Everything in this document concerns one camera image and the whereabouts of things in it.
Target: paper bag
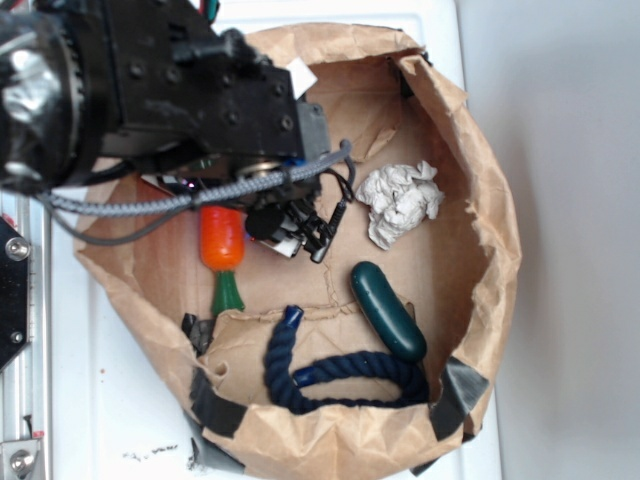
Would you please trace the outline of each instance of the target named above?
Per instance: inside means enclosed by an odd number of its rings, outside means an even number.
[[[329,122],[334,147],[353,142],[356,187],[389,163],[438,169],[445,200],[389,251],[367,237],[368,207],[353,204],[320,265],[288,260],[247,244],[236,273],[244,312],[217,319],[209,350],[196,358],[180,328],[186,312],[210,316],[213,274],[199,260],[197,214],[181,214],[135,243],[117,248],[79,242],[80,261],[109,298],[208,441],[247,474],[276,479],[377,479],[428,464],[476,435],[502,358],[516,294],[520,244],[509,186],[465,107],[466,95],[423,58],[400,31],[305,24],[270,30],[249,42],[283,66],[301,57],[318,77],[308,92]],[[344,165],[338,170],[346,172]],[[93,201],[162,196],[136,178],[89,192]],[[340,198],[323,180],[318,211]],[[148,219],[86,220],[87,233],[115,236]],[[293,415],[273,406],[263,359],[288,304],[305,309],[292,368],[331,355],[387,351],[349,288],[362,260],[379,265],[428,343],[423,362],[430,401],[401,409],[325,406]],[[392,399],[385,381],[346,379],[315,385],[312,398]]]

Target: crumpled paper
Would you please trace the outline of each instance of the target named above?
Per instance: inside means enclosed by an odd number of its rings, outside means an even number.
[[[369,238],[389,250],[398,238],[428,216],[433,220],[444,199],[433,177],[438,173],[426,161],[418,167],[385,165],[371,172],[356,192],[356,198],[371,207]]]

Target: navy blue rope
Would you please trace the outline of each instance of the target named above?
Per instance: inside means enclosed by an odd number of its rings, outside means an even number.
[[[429,386],[418,366],[382,352],[362,351],[317,360],[311,366],[294,372],[292,377],[289,367],[293,359],[296,332],[303,314],[300,307],[287,307],[284,318],[276,325],[269,342],[265,357],[265,383],[275,405],[288,408],[294,414],[300,415],[324,405],[402,408],[428,401]],[[348,398],[314,400],[300,392],[300,388],[309,385],[351,377],[391,380],[401,388],[402,395],[390,402]]]

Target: black metal bracket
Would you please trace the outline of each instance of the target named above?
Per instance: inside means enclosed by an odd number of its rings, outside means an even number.
[[[0,218],[0,371],[28,343],[31,246]]]

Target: toy carrot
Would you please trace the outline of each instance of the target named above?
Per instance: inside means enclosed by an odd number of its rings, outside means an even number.
[[[213,316],[230,309],[244,310],[234,275],[235,268],[244,257],[240,212],[218,206],[200,209],[200,256],[216,275],[211,305]]]

